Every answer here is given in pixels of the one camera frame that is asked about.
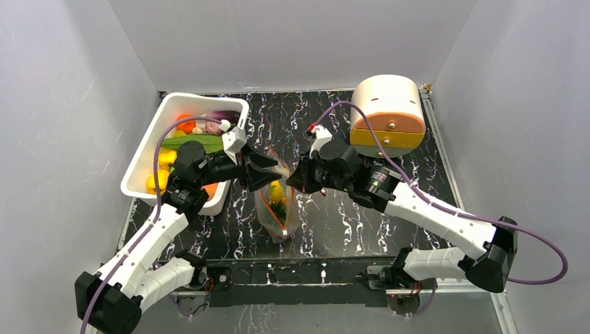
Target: white plastic bin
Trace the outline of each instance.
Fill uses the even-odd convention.
[[[180,115],[189,114],[193,116],[205,115],[215,110],[232,110],[240,112],[238,127],[244,128],[248,118],[250,106],[241,99],[232,99],[229,97],[203,97],[187,93],[168,94],[154,119],[150,123],[147,131],[135,151],[135,155],[125,172],[123,181],[121,181],[121,191],[131,197],[141,198],[149,205],[156,205],[156,196],[152,195],[146,187],[149,176],[153,173],[154,151],[158,138],[162,132],[174,123]],[[197,125],[205,128],[205,122],[197,121]],[[205,203],[199,214],[215,216],[223,208],[225,197],[230,188],[229,182],[220,182],[215,196]]]

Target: black marble table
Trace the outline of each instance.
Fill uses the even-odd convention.
[[[350,100],[352,91],[255,93],[216,95],[238,97],[250,104],[246,127],[248,142],[259,152],[273,148],[283,161],[295,167],[299,152],[310,146],[305,130],[321,112],[339,100]],[[337,138],[348,141],[349,109],[338,108],[323,125]],[[419,148],[399,160],[419,187],[455,205],[452,190],[430,126]],[[189,249],[206,258],[316,257],[396,255],[400,248],[446,248],[449,243],[400,218],[385,216],[353,203],[346,194],[328,190],[298,193],[301,227],[292,238],[274,244],[257,220],[254,195],[242,191],[235,180],[221,214],[199,216],[164,250],[159,260]],[[152,208],[136,200],[126,240],[137,231]]]

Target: orange tomato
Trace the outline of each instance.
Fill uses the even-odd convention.
[[[205,190],[207,192],[207,195],[209,195],[207,202],[212,200],[213,196],[215,196],[215,192],[217,191],[217,185],[217,183],[213,183],[203,186],[203,190]]]
[[[191,117],[191,115],[185,114],[185,115],[180,115],[178,116],[178,118],[176,120],[183,120],[185,118]],[[195,120],[187,120],[184,123],[180,123],[178,124],[178,126],[176,126],[176,129],[179,131],[184,132],[185,134],[192,134],[193,133],[193,129],[197,126],[197,122]]]

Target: purple eggplant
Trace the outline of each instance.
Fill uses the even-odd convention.
[[[232,124],[237,124],[239,120],[240,112],[233,110],[217,110],[207,114],[207,117],[214,118],[216,120],[228,120]],[[223,131],[219,129],[219,124],[213,122],[205,123],[205,131],[208,134],[216,134],[220,136]]]

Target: plastic bag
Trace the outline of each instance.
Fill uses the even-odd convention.
[[[298,219],[295,189],[286,184],[287,178],[291,175],[291,170],[272,149],[270,149],[266,155],[278,161],[278,165],[271,169],[282,175],[282,178],[278,181],[283,189],[285,197],[285,200],[283,201],[284,205],[277,202],[271,202],[271,185],[268,184],[254,193],[255,208],[258,215],[258,221],[264,226],[264,228],[266,228],[266,231],[269,232],[273,243],[278,244],[288,240],[299,226],[301,226],[301,221]],[[275,214],[271,207],[280,209],[284,208],[285,215],[281,215],[280,212]]]

